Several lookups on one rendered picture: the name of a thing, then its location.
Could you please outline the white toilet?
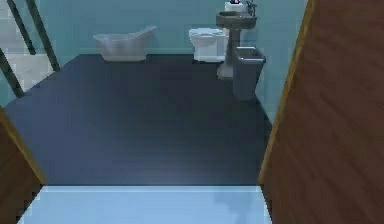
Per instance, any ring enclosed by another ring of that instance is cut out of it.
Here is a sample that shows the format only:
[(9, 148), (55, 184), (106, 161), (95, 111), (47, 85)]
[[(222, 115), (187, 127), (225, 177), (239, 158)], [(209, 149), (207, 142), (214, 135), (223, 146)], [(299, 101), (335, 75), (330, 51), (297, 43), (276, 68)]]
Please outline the white toilet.
[(218, 28), (193, 28), (189, 39), (194, 46), (194, 59), (200, 62), (222, 62), (225, 60), (228, 35)]

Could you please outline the dark framed shower enclosure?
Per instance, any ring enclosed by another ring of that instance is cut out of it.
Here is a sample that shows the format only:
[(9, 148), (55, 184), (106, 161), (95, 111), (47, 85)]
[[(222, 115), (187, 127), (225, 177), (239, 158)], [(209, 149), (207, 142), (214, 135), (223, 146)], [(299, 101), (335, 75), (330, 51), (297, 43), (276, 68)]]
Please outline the dark framed shower enclosure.
[(50, 74), (60, 71), (61, 66), (37, 0), (23, 1), (40, 46), (33, 42), (16, 1), (0, 0), (0, 73), (14, 96), (20, 98)]

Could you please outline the brown pedestal sink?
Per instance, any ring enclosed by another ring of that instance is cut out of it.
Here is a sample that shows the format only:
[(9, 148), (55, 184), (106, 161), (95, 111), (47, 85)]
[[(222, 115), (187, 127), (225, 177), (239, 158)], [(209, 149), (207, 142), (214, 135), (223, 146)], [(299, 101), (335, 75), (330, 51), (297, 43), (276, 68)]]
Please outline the brown pedestal sink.
[(219, 79), (233, 77), (234, 52), (240, 45), (240, 33), (243, 29), (253, 29), (256, 20), (256, 16), (247, 12), (223, 11), (216, 14), (216, 25), (229, 31), (225, 60), (217, 70)]

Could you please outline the brown wooden room door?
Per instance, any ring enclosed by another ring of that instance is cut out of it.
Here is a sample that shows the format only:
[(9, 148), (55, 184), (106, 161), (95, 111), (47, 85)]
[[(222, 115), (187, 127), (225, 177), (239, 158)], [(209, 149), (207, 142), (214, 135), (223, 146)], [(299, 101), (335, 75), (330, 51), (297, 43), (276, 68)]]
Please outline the brown wooden room door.
[(258, 182), (271, 224), (384, 224), (384, 0), (309, 0)]

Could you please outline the white box with pink item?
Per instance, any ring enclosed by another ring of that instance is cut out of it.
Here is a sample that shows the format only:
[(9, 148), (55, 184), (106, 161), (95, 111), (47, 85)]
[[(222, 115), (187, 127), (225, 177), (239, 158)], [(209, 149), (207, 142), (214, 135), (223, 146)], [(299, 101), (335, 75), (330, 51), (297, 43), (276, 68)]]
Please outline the white box with pink item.
[(226, 11), (245, 12), (246, 5), (240, 0), (227, 0), (224, 4)]

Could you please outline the grey waste bin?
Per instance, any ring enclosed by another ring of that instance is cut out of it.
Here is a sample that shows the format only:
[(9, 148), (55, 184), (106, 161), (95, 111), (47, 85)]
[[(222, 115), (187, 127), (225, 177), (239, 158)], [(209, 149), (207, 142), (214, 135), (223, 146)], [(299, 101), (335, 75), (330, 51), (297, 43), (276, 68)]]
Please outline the grey waste bin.
[(266, 57), (256, 47), (240, 46), (235, 49), (233, 65), (233, 93), (240, 101), (255, 97), (255, 89)]

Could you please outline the black sink faucet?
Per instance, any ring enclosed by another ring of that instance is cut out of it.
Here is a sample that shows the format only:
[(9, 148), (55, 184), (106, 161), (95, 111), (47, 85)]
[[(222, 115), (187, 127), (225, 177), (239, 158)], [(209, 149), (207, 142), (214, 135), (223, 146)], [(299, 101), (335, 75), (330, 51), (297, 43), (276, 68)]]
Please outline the black sink faucet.
[(257, 4), (254, 2), (254, 0), (246, 0), (246, 4), (248, 14), (252, 17), (255, 17)]

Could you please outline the white bathtub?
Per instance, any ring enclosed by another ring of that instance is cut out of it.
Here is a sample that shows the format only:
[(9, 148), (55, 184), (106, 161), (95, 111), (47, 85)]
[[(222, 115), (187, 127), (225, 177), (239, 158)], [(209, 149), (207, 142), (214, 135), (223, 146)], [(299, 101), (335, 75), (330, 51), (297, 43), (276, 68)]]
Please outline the white bathtub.
[(105, 61), (139, 62), (147, 58), (148, 47), (156, 29), (152, 25), (137, 32), (95, 34), (93, 38)]

